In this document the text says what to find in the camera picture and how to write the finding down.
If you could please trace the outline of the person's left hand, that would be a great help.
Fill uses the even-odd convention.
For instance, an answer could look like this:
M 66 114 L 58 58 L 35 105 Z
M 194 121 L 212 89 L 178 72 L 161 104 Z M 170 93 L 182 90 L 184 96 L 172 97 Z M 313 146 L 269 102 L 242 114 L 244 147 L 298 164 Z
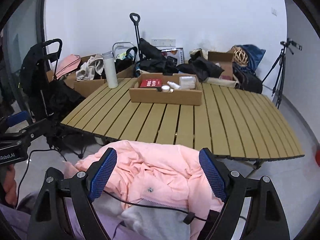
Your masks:
M 13 164 L 1 167 L 1 204 L 15 207 L 17 204 L 17 184 Z

